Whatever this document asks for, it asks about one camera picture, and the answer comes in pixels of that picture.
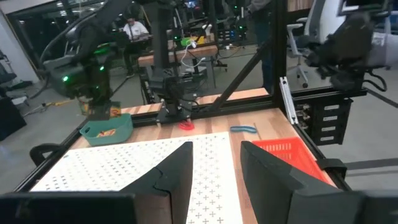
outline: floor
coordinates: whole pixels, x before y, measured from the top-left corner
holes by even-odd
[[[255,53],[254,47],[240,49],[231,58],[223,59],[228,64],[228,71],[215,68],[215,90],[206,90],[206,94],[221,93],[238,74],[242,67]],[[222,52],[223,57],[233,54],[234,50]],[[293,65],[293,60],[288,60],[288,65]],[[391,71],[378,70],[377,74],[387,80],[389,90],[384,96],[398,101],[398,76],[394,75],[394,67]],[[288,75],[292,91],[298,90],[301,83],[294,75]],[[111,79],[112,88],[116,88],[124,79],[122,73],[115,74]],[[308,69],[309,88],[329,85],[328,80],[321,80],[313,70]],[[259,88],[262,83],[261,68],[259,65],[239,86],[239,90]],[[128,80],[114,95],[113,100],[120,101],[123,107],[142,104],[137,77]],[[39,97],[30,100],[30,107],[22,106],[21,113],[25,114],[41,103],[66,100],[49,89]],[[383,101],[368,95],[355,98],[349,117],[348,128],[344,144],[322,146],[320,149],[327,157],[336,157],[343,162],[362,161],[367,159],[385,159],[398,157],[398,119],[397,110]],[[47,111],[32,114],[25,118],[27,126],[0,142],[0,194],[10,192],[13,188],[34,169],[29,158],[29,150],[42,143],[60,143],[83,120],[78,103],[51,107]],[[348,173],[347,182],[353,189],[397,189],[398,167],[385,169],[358,170]]]

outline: teal plastic bin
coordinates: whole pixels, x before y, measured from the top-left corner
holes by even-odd
[[[97,137],[101,132],[115,129],[111,136]],[[131,114],[122,114],[107,121],[89,121],[80,129],[80,134],[91,146],[103,146],[125,142],[132,133]]]

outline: wooden table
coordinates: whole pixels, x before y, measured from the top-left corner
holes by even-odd
[[[229,100],[237,100],[253,96],[267,95],[265,89],[255,89],[246,91],[234,92]],[[218,95],[204,96],[198,100],[199,104],[212,103]],[[158,111],[160,103],[145,106],[136,106],[126,108],[123,113],[141,114],[147,112]],[[292,125],[287,121],[284,114],[279,109],[269,109],[261,111],[253,111],[247,113],[232,114],[226,116],[219,116],[206,119],[198,119],[193,121],[195,129],[192,131],[184,131],[178,128],[176,124],[162,126],[156,125],[147,126],[143,128],[136,128],[132,136],[127,140],[128,142],[151,141],[156,139],[177,138],[183,136],[193,136],[198,134],[210,134],[229,131],[229,127],[235,125],[250,125],[255,126],[258,134],[249,133],[230,133],[231,148],[233,153],[233,161],[235,168],[236,181],[238,185],[239,201],[242,211],[243,223],[255,224],[257,223],[254,212],[249,200],[249,195],[243,181],[242,167],[240,164],[240,148],[241,141],[255,141],[265,139],[291,138],[297,137],[298,134]],[[81,137],[71,147],[71,149],[78,149],[90,147],[88,142]],[[330,177],[324,172],[326,179],[331,185],[334,185]]]
[[[190,53],[187,53],[184,62],[187,63],[188,60],[193,59],[193,58],[207,58],[207,57],[214,57],[217,54],[217,46],[211,45],[211,46],[206,46],[206,47],[200,47],[198,46],[195,49],[190,49],[188,50]],[[181,58],[184,56],[185,51],[184,50],[179,50],[177,52],[177,60],[181,61]],[[174,53],[169,52],[169,61],[174,62]],[[215,77],[214,77],[214,70],[213,70],[213,63],[211,60],[205,60],[205,65],[206,65],[206,71],[208,78],[212,80],[212,82],[209,82],[210,88],[214,89],[216,87],[215,83]],[[138,58],[138,65],[140,67],[145,67],[148,73],[148,76],[152,76],[152,65],[154,65],[154,56],[149,55],[149,56],[142,56]]]

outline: red plastic crate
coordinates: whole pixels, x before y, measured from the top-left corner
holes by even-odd
[[[253,144],[282,159],[299,170],[328,184],[311,152],[300,138],[253,141]]]

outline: metal bracket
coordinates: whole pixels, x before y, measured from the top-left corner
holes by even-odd
[[[293,104],[292,94],[290,92],[289,83],[287,82],[286,77],[280,77],[280,89],[282,91],[282,97],[284,99],[284,104],[286,107],[286,116],[289,119],[291,124],[299,124],[297,120],[296,110]]]

